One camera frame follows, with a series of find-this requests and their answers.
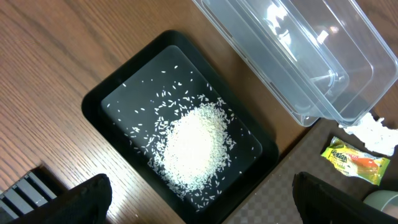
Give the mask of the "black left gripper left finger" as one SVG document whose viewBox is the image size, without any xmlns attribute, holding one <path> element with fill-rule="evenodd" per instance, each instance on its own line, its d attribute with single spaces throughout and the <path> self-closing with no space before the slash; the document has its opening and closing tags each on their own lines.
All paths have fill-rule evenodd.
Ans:
<svg viewBox="0 0 398 224">
<path fill-rule="evenodd" d="M 112 188 L 109 178 L 106 174 L 98 174 L 10 223 L 104 223 L 111 202 Z"/>
</svg>

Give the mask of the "pile of white rice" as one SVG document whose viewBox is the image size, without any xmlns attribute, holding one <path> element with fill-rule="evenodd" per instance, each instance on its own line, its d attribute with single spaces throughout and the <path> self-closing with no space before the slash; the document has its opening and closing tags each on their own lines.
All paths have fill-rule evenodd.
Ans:
<svg viewBox="0 0 398 224">
<path fill-rule="evenodd" d="M 214 202 L 262 151 L 198 70 L 146 65 L 101 102 L 133 152 L 196 212 Z"/>
</svg>

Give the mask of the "green bowl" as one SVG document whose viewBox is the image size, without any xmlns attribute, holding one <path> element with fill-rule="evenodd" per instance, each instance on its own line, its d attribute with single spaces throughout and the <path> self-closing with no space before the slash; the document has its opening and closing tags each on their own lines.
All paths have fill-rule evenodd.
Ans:
<svg viewBox="0 0 398 224">
<path fill-rule="evenodd" d="M 379 210 L 387 215 L 397 218 L 398 194 L 395 191 L 390 190 L 378 190 L 369 194 L 363 202 L 376 210 Z"/>
</svg>

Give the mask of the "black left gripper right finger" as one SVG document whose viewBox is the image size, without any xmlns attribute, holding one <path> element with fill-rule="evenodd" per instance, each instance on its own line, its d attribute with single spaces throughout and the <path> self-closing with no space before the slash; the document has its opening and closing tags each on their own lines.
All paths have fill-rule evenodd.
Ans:
<svg viewBox="0 0 398 224">
<path fill-rule="evenodd" d="M 397 224 L 397 219 L 308 172 L 294 175 L 292 195 L 303 224 Z"/>
</svg>

